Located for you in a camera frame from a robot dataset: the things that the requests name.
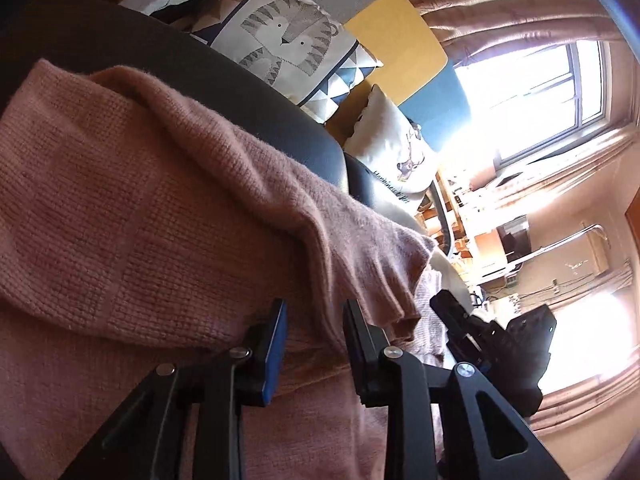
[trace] window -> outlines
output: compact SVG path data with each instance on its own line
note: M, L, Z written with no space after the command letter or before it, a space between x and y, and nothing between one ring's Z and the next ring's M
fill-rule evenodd
M601 46L596 41L511 52L456 69L472 123L463 133L492 150L496 169L604 116Z
M623 303L610 294L594 294L554 315L558 326L549 349L551 361L538 383L543 394L624 370L634 336Z

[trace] throw pillow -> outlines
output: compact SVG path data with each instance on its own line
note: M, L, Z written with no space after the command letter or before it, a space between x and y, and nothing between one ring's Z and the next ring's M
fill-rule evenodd
M438 169L438 157L378 85L344 151L373 171L411 214L418 211Z
M312 0L215 0L191 33L319 123L382 65Z

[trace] clothing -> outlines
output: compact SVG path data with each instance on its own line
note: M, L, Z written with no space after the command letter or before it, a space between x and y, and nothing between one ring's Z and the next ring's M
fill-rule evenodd
M426 361L444 350L432 239L130 68L34 67L0 120L0 243L0 442L29 480L273 298L287 353L272 405L245 410L247 478L382 478L385 412L353 391L341 304Z

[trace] white cushion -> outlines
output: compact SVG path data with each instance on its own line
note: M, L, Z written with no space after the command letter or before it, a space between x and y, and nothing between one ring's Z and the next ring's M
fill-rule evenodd
M378 85L356 123L344 151L375 172L404 208L417 212L438 169L436 153Z

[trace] silver bolt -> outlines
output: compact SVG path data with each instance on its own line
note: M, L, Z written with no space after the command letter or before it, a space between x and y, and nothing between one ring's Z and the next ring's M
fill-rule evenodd
M175 372L175 366L171 363L162 363L156 367L156 374L167 377Z
M398 359L399 357L402 357L402 350L397 346L388 346L383 350L383 352L389 359Z
M457 367L458 373L463 377L471 377L476 373L476 369L469 363L460 363Z
M251 353L251 350L248 348L244 348L243 346L236 346L229 350L229 355L233 359L242 359L243 357L248 357Z

